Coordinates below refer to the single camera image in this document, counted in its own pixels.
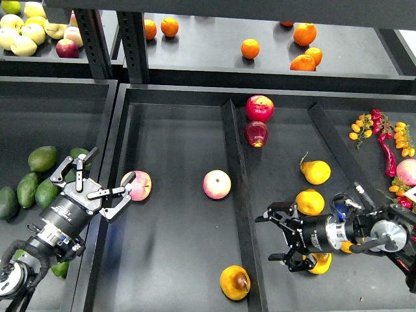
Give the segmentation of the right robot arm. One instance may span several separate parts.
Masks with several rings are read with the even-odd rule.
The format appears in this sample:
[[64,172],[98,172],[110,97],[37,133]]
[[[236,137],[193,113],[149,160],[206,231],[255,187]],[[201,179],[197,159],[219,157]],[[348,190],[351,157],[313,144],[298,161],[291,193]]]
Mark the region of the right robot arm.
[[376,206],[358,183],[356,203],[346,194],[334,197],[330,214],[307,216],[300,204],[271,203],[256,222],[273,222],[283,232],[289,250],[272,253],[270,261],[281,261],[290,272],[314,271],[324,266],[323,259],[349,242],[353,254],[388,257],[406,277],[406,285],[415,292],[415,213],[399,203]]

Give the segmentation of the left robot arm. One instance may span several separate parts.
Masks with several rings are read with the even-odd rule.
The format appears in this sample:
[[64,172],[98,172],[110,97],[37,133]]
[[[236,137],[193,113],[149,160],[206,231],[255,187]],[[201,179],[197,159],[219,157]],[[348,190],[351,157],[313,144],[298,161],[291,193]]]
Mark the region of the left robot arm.
[[131,201],[132,182],[129,173],[116,188],[105,189],[84,176],[85,167],[98,153],[66,157],[49,180],[60,188],[60,194],[41,213],[43,227],[30,224],[32,237],[15,240],[1,258],[1,299],[10,300],[7,311],[25,311],[38,284],[49,269],[57,264],[82,256],[85,241],[81,232],[93,217],[101,214],[106,221],[114,220]]

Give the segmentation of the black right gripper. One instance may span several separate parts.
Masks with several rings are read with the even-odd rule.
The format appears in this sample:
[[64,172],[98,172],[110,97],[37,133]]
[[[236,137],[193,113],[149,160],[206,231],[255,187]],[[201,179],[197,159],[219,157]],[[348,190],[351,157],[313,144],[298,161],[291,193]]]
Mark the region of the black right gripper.
[[336,223],[334,216],[323,214],[317,216],[297,217],[297,203],[291,201],[273,202],[266,211],[255,218],[255,223],[273,222],[283,228],[287,246],[298,247],[298,251],[289,250],[287,253],[272,253],[269,261],[279,261],[287,266],[290,272],[312,270],[317,260],[308,255],[311,253],[326,253],[337,249]]

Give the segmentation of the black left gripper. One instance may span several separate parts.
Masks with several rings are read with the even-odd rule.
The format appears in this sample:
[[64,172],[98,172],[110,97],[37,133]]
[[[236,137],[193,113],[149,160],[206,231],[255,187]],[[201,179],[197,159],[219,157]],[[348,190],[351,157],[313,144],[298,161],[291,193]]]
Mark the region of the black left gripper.
[[[58,196],[40,214],[40,218],[46,224],[53,224],[71,239],[82,232],[93,215],[100,214],[111,223],[132,201],[130,192],[136,177],[134,172],[129,173],[119,187],[112,189],[104,189],[90,178],[83,180],[86,167],[98,153],[98,147],[94,147],[83,157],[67,156],[49,177],[50,182],[62,188],[64,194]],[[67,184],[65,177],[72,168],[75,169],[75,181]]]

